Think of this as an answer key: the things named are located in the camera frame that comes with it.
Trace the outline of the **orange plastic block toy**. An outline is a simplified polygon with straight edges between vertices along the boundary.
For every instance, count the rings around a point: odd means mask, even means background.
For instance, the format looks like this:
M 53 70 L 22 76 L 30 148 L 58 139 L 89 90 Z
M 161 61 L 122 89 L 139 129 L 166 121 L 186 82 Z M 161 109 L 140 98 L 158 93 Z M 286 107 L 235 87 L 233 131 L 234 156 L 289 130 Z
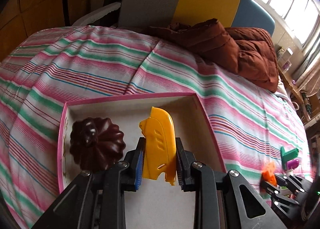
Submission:
M 276 170 L 276 166 L 274 162 L 270 162 L 263 168 L 261 172 L 262 179 L 272 184 L 273 186 L 277 186 L 277 180 L 274 174 L 275 170 Z

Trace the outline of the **green plastic stand toy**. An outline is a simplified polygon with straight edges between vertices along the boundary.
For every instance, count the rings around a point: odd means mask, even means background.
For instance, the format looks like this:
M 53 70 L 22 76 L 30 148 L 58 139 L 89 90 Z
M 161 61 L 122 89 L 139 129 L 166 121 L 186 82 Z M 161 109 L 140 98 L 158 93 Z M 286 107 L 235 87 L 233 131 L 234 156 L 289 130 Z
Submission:
M 298 157 L 299 149 L 293 148 L 289 151 L 285 151 L 283 146 L 280 147 L 281 166 L 283 170 L 287 170 L 287 162 Z

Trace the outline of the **beige curtain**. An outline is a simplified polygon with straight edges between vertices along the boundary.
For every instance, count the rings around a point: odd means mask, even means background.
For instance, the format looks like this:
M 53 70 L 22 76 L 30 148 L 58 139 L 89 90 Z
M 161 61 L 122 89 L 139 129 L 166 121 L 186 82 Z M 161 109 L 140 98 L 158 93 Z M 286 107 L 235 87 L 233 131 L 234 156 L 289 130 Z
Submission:
M 298 90 L 307 97 L 319 91 L 319 38 L 307 53 L 303 63 L 293 73 Z

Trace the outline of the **yellow plastic toy shell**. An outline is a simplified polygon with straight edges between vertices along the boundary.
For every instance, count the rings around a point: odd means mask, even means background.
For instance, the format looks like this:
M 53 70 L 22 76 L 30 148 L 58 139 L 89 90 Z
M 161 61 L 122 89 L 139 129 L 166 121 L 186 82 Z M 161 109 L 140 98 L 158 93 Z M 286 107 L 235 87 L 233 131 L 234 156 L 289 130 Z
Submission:
M 164 109 L 152 107 L 149 118 L 139 127 L 146 139 L 142 177 L 157 180 L 161 173 L 172 186 L 176 181 L 176 137 L 171 115 Z

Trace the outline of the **striped bed sheet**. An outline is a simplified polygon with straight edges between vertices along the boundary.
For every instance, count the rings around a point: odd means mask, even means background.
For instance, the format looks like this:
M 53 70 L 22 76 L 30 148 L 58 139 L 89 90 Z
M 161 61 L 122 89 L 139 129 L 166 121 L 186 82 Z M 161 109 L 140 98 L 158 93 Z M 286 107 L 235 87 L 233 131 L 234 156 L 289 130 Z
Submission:
M 1 193 L 21 228 L 58 194 L 57 138 L 68 101 L 196 93 L 223 164 L 257 188 L 280 148 L 298 148 L 296 174 L 312 174 L 304 126 L 283 92 L 270 92 L 155 37 L 107 27 L 39 31 L 1 62 Z

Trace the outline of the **dark brown fluted lid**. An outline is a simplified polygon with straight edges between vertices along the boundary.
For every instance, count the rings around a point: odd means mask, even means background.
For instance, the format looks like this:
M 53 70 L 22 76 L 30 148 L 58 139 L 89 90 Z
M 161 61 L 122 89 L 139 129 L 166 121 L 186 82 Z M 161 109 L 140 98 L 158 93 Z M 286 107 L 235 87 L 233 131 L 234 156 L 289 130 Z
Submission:
M 70 154 L 81 170 L 100 172 L 123 158 L 124 133 L 110 118 L 86 118 L 73 123 Z

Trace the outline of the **magenta perforated dome toy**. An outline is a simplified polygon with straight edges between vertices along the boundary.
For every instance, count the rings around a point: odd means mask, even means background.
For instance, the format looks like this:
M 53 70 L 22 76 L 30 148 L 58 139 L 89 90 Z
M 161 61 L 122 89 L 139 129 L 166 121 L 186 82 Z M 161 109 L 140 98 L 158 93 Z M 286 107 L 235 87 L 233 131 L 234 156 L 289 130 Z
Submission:
M 295 158 L 295 159 L 292 159 L 292 160 L 290 160 L 290 161 L 287 161 L 287 163 L 286 163 L 286 169 L 287 170 L 294 170 L 294 169 L 296 169 L 296 168 L 298 168 L 298 166 L 299 166 L 299 159 L 298 158 Z

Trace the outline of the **grey yellow blue headboard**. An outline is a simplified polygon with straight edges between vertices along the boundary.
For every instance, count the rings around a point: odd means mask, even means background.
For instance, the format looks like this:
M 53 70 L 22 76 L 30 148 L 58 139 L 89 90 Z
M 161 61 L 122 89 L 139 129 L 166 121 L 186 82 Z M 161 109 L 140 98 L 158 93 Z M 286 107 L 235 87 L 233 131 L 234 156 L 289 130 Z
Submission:
M 167 27 L 218 19 L 227 27 L 263 28 L 273 34 L 274 19 L 253 0 L 122 0 L 119 26 Z

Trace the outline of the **pink rimmed white tray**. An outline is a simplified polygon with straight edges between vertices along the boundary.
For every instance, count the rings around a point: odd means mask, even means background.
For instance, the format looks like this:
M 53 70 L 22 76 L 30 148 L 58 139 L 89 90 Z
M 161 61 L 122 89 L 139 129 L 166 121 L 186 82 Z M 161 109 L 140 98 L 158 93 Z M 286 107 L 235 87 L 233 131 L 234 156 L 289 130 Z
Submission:
M 57 144 L 57 177 L 63 191 L 80 173 L 69 152 L 73 123 L 88 117 L 110 118 L 124 133 L 126 151 L 135 149 L 142 137 L 139 123 L 151 108 L 167 111 L 174 121 L 175 135 L 185 150 L 213 170 L 225 171 L 209 117 L 194 93 L 135 94 L 66 102 L 61 116 Z M 127 228 L 192 228 L 195 193 L 170 185 L 161 175 L 143 179 L 139 190 L 125 193 Z

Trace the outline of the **purple box on shelf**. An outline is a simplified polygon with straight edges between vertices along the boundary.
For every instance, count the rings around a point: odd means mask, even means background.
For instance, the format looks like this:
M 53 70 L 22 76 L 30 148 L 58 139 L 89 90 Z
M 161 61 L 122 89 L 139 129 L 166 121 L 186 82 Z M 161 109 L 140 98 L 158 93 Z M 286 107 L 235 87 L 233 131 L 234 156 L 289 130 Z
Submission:
M 290 60 L 286 60 L 284 63 L 280 63 L 279 66 L 282 72 L 287 72 L 292 64 Z

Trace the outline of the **wooden side shelf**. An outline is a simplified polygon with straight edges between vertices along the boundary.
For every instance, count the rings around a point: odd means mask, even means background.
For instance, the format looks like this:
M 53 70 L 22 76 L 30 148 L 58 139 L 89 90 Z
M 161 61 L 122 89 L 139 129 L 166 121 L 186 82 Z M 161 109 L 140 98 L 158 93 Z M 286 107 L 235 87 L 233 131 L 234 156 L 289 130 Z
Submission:
M 289 97 L 292 95 L 295 98 L 296 102 L 303 112 L 305 122 L 309 122 L 311 120 L 312 111 L 311 104 L 307 96 L 305 95 L 305 93 L 300 92 L 293 79 L 287 73 L 285 73 L 280 68 L 280 66 L 278 66 L 278 71 L 285 89 L 290 92 Z

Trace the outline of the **brown quilted blanket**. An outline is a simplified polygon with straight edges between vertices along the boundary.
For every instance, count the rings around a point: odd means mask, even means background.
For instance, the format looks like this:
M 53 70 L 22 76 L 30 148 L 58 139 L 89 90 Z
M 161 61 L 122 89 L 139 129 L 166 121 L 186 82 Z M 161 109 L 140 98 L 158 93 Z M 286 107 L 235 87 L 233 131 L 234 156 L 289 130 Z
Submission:
M 229 72 L 274 93 L 278 87 L 277 56 L 263 28 L 229 27 L 212 18 L 190 26 L 148 27 L 146 34 L 174 43 Z

